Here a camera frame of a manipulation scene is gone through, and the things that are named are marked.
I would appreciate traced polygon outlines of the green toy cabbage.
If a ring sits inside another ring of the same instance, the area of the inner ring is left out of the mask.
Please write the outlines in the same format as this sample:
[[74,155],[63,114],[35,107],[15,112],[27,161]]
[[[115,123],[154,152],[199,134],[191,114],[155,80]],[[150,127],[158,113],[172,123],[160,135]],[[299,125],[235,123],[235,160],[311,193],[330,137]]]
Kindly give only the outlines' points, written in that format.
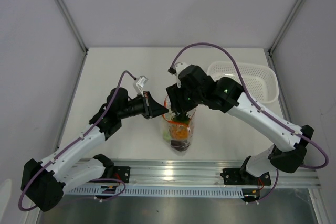
[[169,131],[163,131],[163,139],[167,142],[169,142],[171,140],[171,135]]

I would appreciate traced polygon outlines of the clear zip bag orange zipper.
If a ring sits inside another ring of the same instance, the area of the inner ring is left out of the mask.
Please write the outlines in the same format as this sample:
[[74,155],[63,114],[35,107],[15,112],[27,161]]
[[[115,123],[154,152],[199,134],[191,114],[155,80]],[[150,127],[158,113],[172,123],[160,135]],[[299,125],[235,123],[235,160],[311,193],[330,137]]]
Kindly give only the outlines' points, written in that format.
[[162,138],[173,152],[179,156],[183,156],[193,140],[196,108],[185,113],[176,114],[171,110],[168,96],[165,97],[163,105],[168,109],[168,113],[161,116],[160,130]]

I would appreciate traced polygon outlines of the toy pineapple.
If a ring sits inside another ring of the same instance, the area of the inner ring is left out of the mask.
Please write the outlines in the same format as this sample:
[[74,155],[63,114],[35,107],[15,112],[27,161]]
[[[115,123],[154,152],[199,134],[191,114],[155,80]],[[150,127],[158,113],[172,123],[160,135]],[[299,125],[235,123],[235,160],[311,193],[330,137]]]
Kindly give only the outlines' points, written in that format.
[[187,113],[170,113],[169,132],[173,140],[187,140],[191,117]]

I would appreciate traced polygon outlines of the dark red toy apple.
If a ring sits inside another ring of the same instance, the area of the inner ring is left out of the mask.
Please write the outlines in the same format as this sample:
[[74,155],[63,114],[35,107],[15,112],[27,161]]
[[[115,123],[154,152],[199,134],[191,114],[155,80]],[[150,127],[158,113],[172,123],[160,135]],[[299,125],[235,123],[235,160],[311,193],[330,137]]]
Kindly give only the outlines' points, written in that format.
[[184,152],[188,150],[190,146],[190,142],[188,140],[171,140],[170,146],[176,151]]

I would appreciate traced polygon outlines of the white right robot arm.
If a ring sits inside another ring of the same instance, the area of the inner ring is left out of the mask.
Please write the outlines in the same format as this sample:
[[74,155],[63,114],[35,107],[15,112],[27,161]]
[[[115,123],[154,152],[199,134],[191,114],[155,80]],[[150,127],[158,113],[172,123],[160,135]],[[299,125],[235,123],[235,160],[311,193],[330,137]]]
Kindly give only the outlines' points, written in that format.
[[272,141],[269,149],[245,159],[239,174],[244,183],[276,169],[291,174],[302,165],[308,144],[301,136],[303,128],[258,104],[239,82],[227,76],[213,80],[201,67],[183,62],[169,72],[176,75],[176,84],[166,88],[173,112],[182,114],[205,105],[242,120]]

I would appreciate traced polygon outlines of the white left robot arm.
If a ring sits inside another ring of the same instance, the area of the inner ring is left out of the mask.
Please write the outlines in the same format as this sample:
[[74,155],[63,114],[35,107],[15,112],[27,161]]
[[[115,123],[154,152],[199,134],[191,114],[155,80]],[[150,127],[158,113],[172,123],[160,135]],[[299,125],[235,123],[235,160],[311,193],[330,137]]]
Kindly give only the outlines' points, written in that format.
[[86,128],[72,143],[59,148],[40,161],[30,159],[22,176],[22,196],[27,196],[42,211],[54,208],[64,194],[87,182],[122,184],[115,174],[114,162],[97,154],[86,164],[77,165],[85,154],[108,140],[122,126],[122,120],[141,115],[152,119],[168,113],[150,92],[130,99],[125,88],[114,88]]

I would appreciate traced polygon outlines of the white plastic basket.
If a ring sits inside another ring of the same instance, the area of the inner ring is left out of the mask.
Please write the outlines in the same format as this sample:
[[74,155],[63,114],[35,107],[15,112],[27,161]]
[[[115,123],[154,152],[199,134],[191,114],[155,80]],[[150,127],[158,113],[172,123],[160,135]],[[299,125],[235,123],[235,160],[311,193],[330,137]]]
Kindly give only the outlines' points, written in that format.
[[[272,69],[249,63],[237,63],[237,66],[247,90],[258,102],[269,104],[278,99],[278,80]],[[228,61],[217,61],[210,64],[207,74],[215,81],[222,77],[229,77],[241,83],[234,65]]]

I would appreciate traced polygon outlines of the aluminium frame rail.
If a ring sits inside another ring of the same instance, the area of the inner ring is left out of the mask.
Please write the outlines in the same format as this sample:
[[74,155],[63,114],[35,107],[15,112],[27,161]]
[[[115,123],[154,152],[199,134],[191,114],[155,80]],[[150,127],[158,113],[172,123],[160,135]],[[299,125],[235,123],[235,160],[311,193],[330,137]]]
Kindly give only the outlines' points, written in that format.
[[[240,168],[239,161],[173,161],[115,159],[116,166],[129,166],[128,185],[168,187],[224,186],[220,173],[224,168]],[[279,172],[276,188],[319,189],[321,183],[315,170],[299,168],[295,173]]]

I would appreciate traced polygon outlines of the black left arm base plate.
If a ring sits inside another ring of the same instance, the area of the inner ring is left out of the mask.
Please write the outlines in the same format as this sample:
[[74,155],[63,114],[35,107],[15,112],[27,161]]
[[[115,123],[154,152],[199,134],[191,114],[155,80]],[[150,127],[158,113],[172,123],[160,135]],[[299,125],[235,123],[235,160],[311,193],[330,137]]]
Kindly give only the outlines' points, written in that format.
[[131,167],[129,166],[115,166],[112,172],[112,178],[119,179],[125,184],[129,183],[131,175]]

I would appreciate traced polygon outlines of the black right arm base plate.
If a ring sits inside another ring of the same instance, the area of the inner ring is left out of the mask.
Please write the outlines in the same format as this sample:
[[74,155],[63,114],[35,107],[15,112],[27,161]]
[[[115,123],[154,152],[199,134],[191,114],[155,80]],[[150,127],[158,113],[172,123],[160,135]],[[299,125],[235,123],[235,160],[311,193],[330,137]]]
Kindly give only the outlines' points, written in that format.
[[239,168],[224,168],[220,173],[225,185],[240,185],[240,186],[258,186],[271,185],[271,178],[269,172],[262,174],[259,177],[254,177],[248,173],[241,174]]

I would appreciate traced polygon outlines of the left back frame post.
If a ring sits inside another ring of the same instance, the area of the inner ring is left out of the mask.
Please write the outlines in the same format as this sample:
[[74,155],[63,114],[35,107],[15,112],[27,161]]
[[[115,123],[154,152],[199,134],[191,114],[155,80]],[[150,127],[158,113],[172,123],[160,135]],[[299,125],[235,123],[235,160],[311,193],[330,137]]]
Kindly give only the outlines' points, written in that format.
[[78,30],[77,25],[75,24],[75,21],[67,7],[67,4],[64,0],[54,0],[61,15],[63,16],[63,19],[65,20],[70,32],[75,38],[76,43],[78,44],[79,48],[81,49],[82,53],[84,55],[87,54],[88,48]]

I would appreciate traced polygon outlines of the frame post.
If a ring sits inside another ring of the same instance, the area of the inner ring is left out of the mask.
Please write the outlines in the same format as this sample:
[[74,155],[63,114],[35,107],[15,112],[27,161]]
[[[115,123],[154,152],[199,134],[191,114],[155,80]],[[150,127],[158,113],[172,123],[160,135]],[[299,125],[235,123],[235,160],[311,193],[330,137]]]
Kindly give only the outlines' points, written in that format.
[[54,0],[61,15],[63,16],[63,19],[65,20],[70,32],[75,38],[76,43],[78,44],[79,48],[81,49],[82,53],[84,55],[87,54],[88,48],[78,30],[77,25],[75,24],[75,21],[67,7],[67,4],[64,0]]
[[289,13],[287,14],[284,22],[280,26],[279,31],[277,32],[274,40],[272,41],[272,43],[271,43],[271,45],[268,49],[268,53],[269,53],[270,56],[272,56],[275,53],[277,47],[280,45],[281,41],[285,37],[285,35],[286,35],[288,29],[290,28],[291,24],[293,23],[294,19],[299,14],[299,12],[300,12],[301,8],[303,7],[305,1],[306,0],[295,0],[294,1],[294,4],[290,8]]

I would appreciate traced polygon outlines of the right back frame post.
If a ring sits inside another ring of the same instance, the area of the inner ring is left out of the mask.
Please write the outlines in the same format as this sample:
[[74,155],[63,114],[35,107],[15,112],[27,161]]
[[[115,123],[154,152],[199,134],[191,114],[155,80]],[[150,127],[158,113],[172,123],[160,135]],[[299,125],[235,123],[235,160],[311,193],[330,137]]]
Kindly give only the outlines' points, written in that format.
[[281,41],[285,37],[285,35],[286,35],[288,29],[290,28],[291,24],[293,23],[294,19],[299,14],[299,12],[300,12],[301,8],[303,7],[305,1],[306,0],[295,0],[294,1],[294,4],[290,8],[289,13],[287,14],[284,22],[280,26],[279,31],[277,32],[274,40],[272,41],[272,43],[271,43],[271,45],[268,49],[268,53],[269,53],[270,56],[272,56],[275,53],[277,47],[280,45]]

